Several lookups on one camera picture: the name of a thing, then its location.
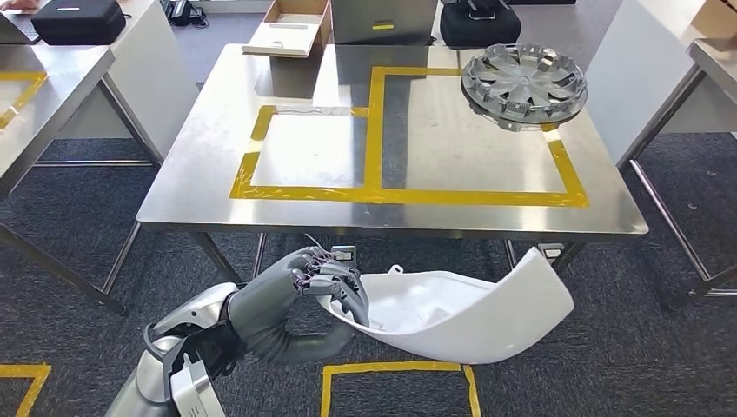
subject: black case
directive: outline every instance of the black case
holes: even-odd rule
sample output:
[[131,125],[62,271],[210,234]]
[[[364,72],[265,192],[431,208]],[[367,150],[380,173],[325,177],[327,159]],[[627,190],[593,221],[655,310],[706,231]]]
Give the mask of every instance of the black case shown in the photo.
[[125,27],[116,0],[51,0],[30,20],[49,45],[110,45]]
[[440,33],[454,49],[486,48],[496,43],[516,43],[522,23],[513,10],[495,8],[494,19],[474,20],[467,5],[445,4],[440,17]]

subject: cable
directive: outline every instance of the cable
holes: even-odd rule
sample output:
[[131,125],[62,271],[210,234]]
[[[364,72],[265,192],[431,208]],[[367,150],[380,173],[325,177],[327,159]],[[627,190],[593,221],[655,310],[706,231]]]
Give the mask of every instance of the cable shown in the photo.
[[307,238],[310,239],[312,242],[314,242],[315,245],[317,245],[318,248],[322,249],[324,252],[328,252],[327,250],[325,250],[325,248],[322,247],[322,245],[320,244],[320,242],[318,242],[314,237],[312,237],[311,235],[309,235],[309,233],[305,233],[304,235],[307,236]]
[[205,29],[209,26],[207,13],[202,7],[193,7],[189,13],[189,22],[194,24],[198,29]]

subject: robotic arm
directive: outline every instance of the robotic arm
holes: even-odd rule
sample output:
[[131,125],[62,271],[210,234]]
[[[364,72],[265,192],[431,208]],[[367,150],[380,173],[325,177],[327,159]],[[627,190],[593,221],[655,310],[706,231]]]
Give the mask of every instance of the robotic arm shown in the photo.
[[361,273],[318,247],[302,248],[244,287],[215,285],[143,332],[146,351],[108,416],[224,416],[211,381],[245,354],[273,362],[319,361],[353,337],[341,323],[325,334],[291,334],[287,313],[301,296],[332,296],[354,320],[369,324]]

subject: stainless steel table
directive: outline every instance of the stainless steel table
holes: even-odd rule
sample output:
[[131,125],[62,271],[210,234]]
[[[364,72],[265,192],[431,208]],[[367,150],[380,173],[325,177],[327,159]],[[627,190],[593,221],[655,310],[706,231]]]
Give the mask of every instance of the stainless steel table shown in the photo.
[[621,169],[631,167],[634,170],[701,278],[701,282],[694,288],[672,300],[669,303],[671,308],[682,308],[694,298],[701,296],[737,295],[737,289],[723,288],[725,284],[737,279],[737,264],[716,275],[712,275],[707,271],[691,243],[683,234],[670,211],[668,211],[666,203],[637,161],[638,156],[642,154],[679,110],[687,107],[684,104],[687,103],[705,79],[711,79],[732,101],[737,103],[737,43],[730,43],[722,39],[697,39],[689,47],[688,54],[694,60],[694,65],[688,71],[681,85],[651,119],[638,141],[622,157],[625,164],[621,167]]
[[137,219],[550,242],[647,233],[586,110],[512,132],[470,109],[458,75],[477,53],[329,45],[298,60],[227,45]]
[[[0,201],[4,200],[28,170],[35,166],[38,157],[96,85],[100,86],[110,105],[147,152],[152,164],[160,165],[160,156],[138,135],[126,110],[116,99],[110,80],[107,79],[106,72],[114,59],[110,49],[105,46],[0,45],[0,83],[14,83],[21,87],[17,90],[17,98],[10,99],[13,109],[0,109],[0,116],[3,118],[0,125]],[[98,161],[68,165],[126,164],[126,161]],[[41,164],[41,166],[47,169],[50,165]],[[102,288],[95,287],[2,222],[0,222],[0,242],[11,245],[87,296],[122,314],[125,308],[110,297],[110,291],[139,228],[140,224],[135,222]],[[196,238],[211,257],[221,256],[208,236],[198,235]]]

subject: yellow tape outline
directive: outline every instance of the yellow tape outline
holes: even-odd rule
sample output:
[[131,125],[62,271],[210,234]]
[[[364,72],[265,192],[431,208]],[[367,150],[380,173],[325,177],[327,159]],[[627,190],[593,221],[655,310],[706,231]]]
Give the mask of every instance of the yellow tape outline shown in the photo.
[[249,150],[230,190],[230,198],[263,200],[307,200],[332,202],[364,202],[377,204],[452,204],[496,206],[588,206],[586,191],[581,184],[568,152],[560,138],[557,126],[543,126],[548,149],[561,176],[566,192],[527,191],[461,191],[434,189],[382,188],[382,144],[384,85],[387,76],[459,76],[458,68],[374,67],[368,93],[368,108],[354,107],[349,114],[367,118],[364,185],[359,188],[253,186],[251,180],[261,153],[262,142],[269,131],[276,106],[259,109],[251,133]]
[[5,129],[10,124],[10,121],[20,113],[23,106],[25,106],[38,92],[38,89],[41,88],[43,82],[46,81],[46,77],[47,74],[40,71],[0,72],[0,81],[30,82],[29,86],[23,89],[10,108],[0,114],[0,129]]
[[[330,395],[333,386],[333,375],[362,374],[366,372],[405,372],[405,371],[440,371],[461,372],[461,365],[451,362],[407,361],[407,362],[367,362],[349,363],[345,365],[325,365],[322,367],[322,395],[320,417],[328,417],[330,412]],[[473,417],[481,417],[479,395],[476,389],[474,370],[463,365],[462,372],[468,381],[468,404]]]
[[41,392],[46,378],[51,372],[51,365],[0,365],[0,378],[32,378],[28,391],[26,391],[21,400],[21,405],[16,412],[16,416],[27,416],[36,402],[38,394]]

